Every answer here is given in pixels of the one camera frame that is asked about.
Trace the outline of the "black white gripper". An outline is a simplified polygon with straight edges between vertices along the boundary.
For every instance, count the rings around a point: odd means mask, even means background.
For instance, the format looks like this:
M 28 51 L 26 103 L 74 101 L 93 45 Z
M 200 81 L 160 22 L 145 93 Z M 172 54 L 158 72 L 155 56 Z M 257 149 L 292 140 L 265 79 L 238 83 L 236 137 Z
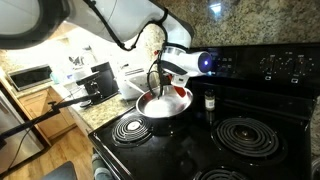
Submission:
M 189 80 L 189 77 L 184 75 L 170 75 L 169 79 L 173 86 L 185 87 Z

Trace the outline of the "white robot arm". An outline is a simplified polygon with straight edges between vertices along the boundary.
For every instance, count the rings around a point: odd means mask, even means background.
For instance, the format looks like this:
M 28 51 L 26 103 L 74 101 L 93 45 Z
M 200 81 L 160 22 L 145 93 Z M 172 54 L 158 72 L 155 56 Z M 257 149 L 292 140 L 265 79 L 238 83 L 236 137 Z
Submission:
M 155 0 L 0 0 L 0 48 L 38 45 L 64 21 L 120 48 L 155 24 L 165 34 L 158 62 L 173 76 L 172 85 L 183 87 L 189 78 L 211 71 L 209 53 L 189 51 L 192 26 Z

